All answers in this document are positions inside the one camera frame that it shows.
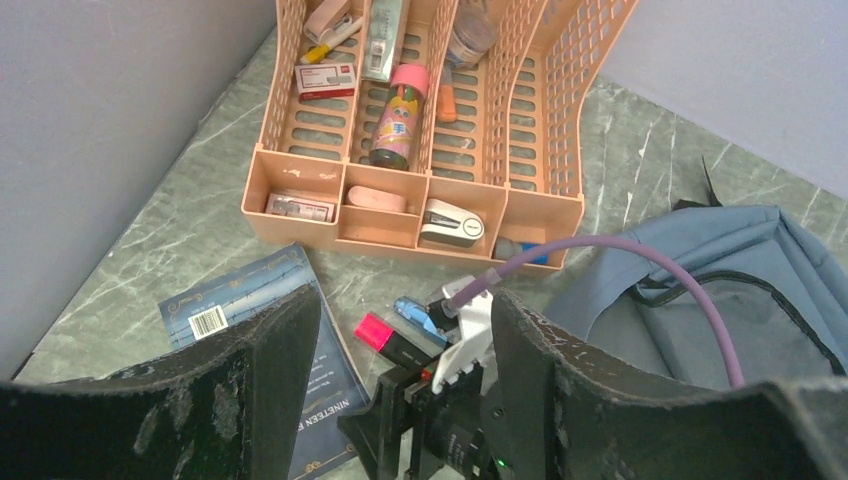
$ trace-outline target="bottle with cartoon label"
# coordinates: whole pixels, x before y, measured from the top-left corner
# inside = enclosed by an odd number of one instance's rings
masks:
[[[389,98],[371,137],[371,165],[409,170],[410,155],[429,85],[427,69],[421,65],[398,65],[392,77]]]

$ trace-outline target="slotted plastic tray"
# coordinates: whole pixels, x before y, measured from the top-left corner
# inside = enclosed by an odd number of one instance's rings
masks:
[[[425,65],[424,104],[410,171],[368,165],[371,132],[387,86],[360,81],[353,97],[301,102],[295,61],[317,2],[277,0],[277,65],[242,210],[264,241],[486,267],[498,237],[544,243],[574,235],[583,216],[579,118],[583,98],[636,0],[469,1],[496,20],[499,37],[475,68],[454,72],[459,119],[436,121],[436,92],[457,0],[411,0],[402,61]],[[326,62],[362,69],[370,0],[354,0],[364,28]],[[356,185],[397,193],[408,210],[345,205]],[[332,222],[264,213],[268,195],[291,189],[336,204]],[[478,214],[485,235],[471,248],[419,238],[424,203],[436,198]],[[561,269],[565,252],[528,273]]]

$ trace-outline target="marble surface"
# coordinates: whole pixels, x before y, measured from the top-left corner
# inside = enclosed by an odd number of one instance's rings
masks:
[[[274,39],[272,34],[222,97],[18,381],[101,376],[171,351],[160,301],[278,248],[258,242],[239,210],[274,69]],[[619,232],[668,212],[680,198],[705,201],[703,155],[722,202],[782,206],[848,266],[848,202],[603,78],[586,99],[581,138],[586,214],[580,233]],[[542,309],[593,255],[575,251],[563,272],[544,280],[510,278],[505,285]],[[362,314],[373,310],[388,317],[398,296],[423,297],[469,273],[323,251],[310,251],[309,257],[372,391],[389,364],[355,341],[353,329]],[[458,478],[447,472],[439,476]],[[354,461],[327,478],[366,477]]]

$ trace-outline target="orange plastic organizer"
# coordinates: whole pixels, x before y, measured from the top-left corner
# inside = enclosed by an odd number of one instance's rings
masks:
[[[298,99],[293,67],[308,48],[302,32],[319,3],[277,0],[277,65],[253,154],[242,210],[257,235],[278,244],[486,267],[497,237],[544,243],[574,235],[583,216],[579,117],[583,98],[637,0],[478,0],[499,28],[495,46],[472,71],[455,72],[459,120],[436,121],[438,79],[458,0],[410,0],[403,61],[430,71],[410,171],[367,159],[386,86],[361,81],[353,97]],[[362,71],[371,0],[359,33],[324,62]],[[407,198],[405,213],[344,204],[356,185]],[[265,214],[281,189],[336,204],[332,223]],[[485,235],[471,248],[419,239],[424,203],[436,198],[478,214]],[[525,272],[559,270],[565,253]]]

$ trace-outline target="book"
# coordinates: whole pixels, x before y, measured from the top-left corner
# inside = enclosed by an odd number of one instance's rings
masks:
[[[304,284],[321,294],[322,314],[288,480],[316,478],[355,457],[335,417],[369,401],[306,252],[294,243],[159,304],[171,344],[179,349],[251,318]]]

